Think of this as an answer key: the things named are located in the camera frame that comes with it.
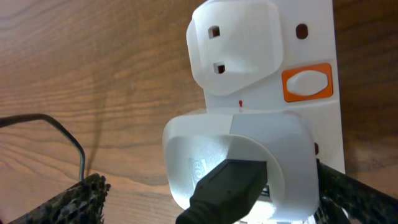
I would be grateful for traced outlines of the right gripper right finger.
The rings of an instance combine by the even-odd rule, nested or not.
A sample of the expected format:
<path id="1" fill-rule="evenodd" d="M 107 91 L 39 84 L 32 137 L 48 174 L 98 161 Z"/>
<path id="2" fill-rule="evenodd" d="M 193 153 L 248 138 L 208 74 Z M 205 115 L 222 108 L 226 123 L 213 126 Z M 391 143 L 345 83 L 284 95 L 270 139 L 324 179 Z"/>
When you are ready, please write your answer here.
<path id="1" fill-rule="evenodd" d="M 319 206 L 316 223 L 397 224 L 397 199 L 353 179 L 317 159 Z"/>

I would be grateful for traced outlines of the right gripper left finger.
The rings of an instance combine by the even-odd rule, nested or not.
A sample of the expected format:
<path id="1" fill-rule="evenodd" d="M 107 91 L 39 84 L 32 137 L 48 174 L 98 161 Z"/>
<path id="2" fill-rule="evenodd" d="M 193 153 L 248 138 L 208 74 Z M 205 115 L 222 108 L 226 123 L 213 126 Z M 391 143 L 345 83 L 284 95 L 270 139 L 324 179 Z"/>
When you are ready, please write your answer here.
<path id="1" fill-rule="evenodd" d="M 10 224 L 99 224 L 111 185 L 92 174 Z"/>

